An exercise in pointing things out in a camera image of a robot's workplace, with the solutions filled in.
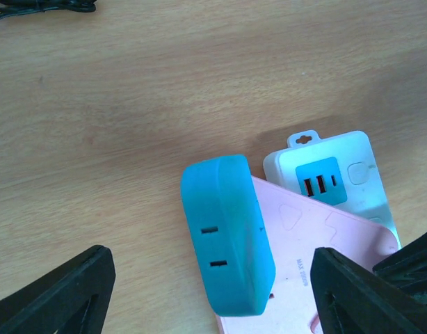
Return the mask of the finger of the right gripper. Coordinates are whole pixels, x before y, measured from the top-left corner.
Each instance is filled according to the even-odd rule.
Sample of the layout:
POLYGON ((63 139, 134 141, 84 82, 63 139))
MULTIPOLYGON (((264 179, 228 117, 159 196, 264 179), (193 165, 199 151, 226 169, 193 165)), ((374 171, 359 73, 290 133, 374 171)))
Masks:
POLYGON ((375 265, 373 273, 427 306, 427 232, 375 265))

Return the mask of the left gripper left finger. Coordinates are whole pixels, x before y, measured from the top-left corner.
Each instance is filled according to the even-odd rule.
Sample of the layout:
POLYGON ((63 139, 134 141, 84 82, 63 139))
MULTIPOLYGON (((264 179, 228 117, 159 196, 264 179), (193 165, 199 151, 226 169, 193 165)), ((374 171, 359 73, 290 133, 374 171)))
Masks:
POLYGON ((109 248, 94 245, 0 300, 0 333, 101 333, 115 283, 109 248))

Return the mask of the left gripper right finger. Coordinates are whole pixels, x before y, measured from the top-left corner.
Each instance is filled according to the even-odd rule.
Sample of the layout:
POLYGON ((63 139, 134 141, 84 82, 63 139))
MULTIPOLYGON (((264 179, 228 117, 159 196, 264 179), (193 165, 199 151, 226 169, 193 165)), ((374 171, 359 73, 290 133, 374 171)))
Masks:
POLYGON ((427 333, 427 306, 333 248, 310 271, 324 333, 427 333))

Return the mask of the pink triangular socket adapter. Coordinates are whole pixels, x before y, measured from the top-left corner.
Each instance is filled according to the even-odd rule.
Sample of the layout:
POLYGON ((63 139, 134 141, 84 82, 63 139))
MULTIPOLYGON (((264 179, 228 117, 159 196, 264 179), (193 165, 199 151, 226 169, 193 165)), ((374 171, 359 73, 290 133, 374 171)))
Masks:
POLYGON ((310 282, 314 251, 331 247, 367 270, 401 246, 379 223, 252 179, 275 261, 275 282, 262 315, 219 317, 220 333, 322 333, 310 282))

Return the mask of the white power strip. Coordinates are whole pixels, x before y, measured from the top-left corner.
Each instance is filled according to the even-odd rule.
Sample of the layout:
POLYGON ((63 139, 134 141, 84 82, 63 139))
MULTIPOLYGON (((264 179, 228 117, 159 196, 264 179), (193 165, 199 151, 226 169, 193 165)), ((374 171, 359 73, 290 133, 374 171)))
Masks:
POLYGON ((398 231, 369 137, 362 131, 321 138, 313 129, 290 135, 287 148, 263 160, 266 180, 312 200, 398 231))

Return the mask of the teal oval plug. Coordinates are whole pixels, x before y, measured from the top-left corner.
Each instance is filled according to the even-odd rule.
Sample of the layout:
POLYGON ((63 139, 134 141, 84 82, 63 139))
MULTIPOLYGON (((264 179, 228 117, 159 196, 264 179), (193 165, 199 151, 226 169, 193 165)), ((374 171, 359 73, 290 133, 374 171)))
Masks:
POLYGON ((220 317, 261 315, 275 261, 248 160, 236 154, 192 164, 180 189, 212 310, 220 317))

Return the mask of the black charger with cable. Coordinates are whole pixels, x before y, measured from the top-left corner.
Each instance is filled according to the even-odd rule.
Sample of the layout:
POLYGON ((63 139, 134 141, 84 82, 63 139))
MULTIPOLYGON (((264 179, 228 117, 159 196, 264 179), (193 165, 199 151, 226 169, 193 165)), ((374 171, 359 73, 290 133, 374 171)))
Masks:
POLYGON ((0 19, 68 10, 76 13, 93 13, 96 1, 87 0, 9 0, 0 1, 0 19))

